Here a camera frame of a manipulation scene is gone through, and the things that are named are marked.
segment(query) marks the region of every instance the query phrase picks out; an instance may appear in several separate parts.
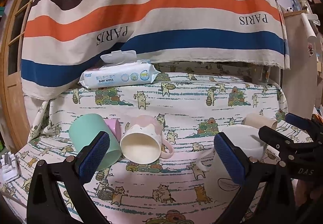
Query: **mint green cup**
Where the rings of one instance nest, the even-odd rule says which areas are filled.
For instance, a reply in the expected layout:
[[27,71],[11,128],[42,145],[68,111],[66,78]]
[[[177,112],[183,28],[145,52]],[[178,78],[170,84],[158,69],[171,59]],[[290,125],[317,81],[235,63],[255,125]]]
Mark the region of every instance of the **mint green cup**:
[[98,114],[82,115],[71,124],[68,134],[77,152],[87,146],[100,132],[107,132],[110,136],[110,147],[102,159],[97,171],[112,166],[121,156],[119,142],[111,132],[104,119]]

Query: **orange stripe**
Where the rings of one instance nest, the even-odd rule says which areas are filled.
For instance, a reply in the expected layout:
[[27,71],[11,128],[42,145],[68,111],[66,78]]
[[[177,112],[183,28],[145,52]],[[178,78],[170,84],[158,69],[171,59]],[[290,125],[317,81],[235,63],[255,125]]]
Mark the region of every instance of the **orange stripe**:
[[85,17],[68,24],[59,24],[49,16],[40,16],[27,22],[24,37],[51,36],[62,42],[70,41],[81,35],[111,26],[142,20],[153,9],[172,7],[216,8],[242,15],[263,11],[280,21],[279,11],[265,0],[150,0],[144,4],[100,7]]

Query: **white plastic object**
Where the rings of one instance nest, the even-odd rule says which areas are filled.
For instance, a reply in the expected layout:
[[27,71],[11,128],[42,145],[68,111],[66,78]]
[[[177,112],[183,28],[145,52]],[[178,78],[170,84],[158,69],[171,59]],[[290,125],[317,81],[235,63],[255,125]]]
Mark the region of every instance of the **white plastic object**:
[[137,53],[134,50],[129,51],[113,51],[111,54],[105,54],[101,56],[101,59],[104,63],[107,63],[111,66],[133,63],[137,61]]
[[315,25],[320,26],[321,22],[319,21],[319,17],[317,14],[306,14],[307,19],[313,21]]
[[[247,157],[252,156],[261,161],[267,144],[259,138],[258,132],[257,128],[246,125],[231,125],[223,130],[223,133],[235,146],[240,147]],[[209,167],[201,163],[208,156],[213,156]],[[204,188],[208,196],[219,202],[230,202],[234,198],[240,186],[232,181],[214,148],[202,153],[196,160],[196,165],[205,172]]]
[[2,179],[9,183],[17,178],[19,178],[19,171],[17,166],[16,157],[11,152],[4,153],[1,156],[1,175]]

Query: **white mug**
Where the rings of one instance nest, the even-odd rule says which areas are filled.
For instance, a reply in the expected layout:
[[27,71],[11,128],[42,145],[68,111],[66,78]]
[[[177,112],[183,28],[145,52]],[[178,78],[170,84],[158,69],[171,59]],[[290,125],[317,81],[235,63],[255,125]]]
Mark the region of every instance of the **white mug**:
[[[137,164],[150,164],[159,157],[168,159],[174,155],[174,147],[163,137],[163,126],[156,118],[138,116],[130,122],[123,134],[120,147],[123,155]],[[162,144],[169,153],[162,151]]]
[[[258,136],[258,129],[246,125],[227,126],[223,133],[231,142],[242,149],[247,157],[253,156],[259,161],[263,159],[267,144]],[[201,161],[208,155],[213,155],[210,167],[204,166]],[[235,184],[228,174],[222,160],[214,148],[201,154],[196,162],[197,166],[206,172],[204,188],[211,198],[219,202],[230,202],[239,190],[239,185]]]

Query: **pink mug handle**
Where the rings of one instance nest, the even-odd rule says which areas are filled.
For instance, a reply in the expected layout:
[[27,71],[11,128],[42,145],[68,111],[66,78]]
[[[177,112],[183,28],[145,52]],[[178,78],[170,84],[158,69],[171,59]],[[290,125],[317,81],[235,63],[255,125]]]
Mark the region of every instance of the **pink mug handle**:
[[168,159],[171,158],[174,155],[174,147],[171,143],[169,143],[167,140],[165,140],[164,138],[162,138],[162,144],[165,145],[166,148],[168,148],[169,153],[166,152],[161,152],[160,157],[164,158],[164,159]]

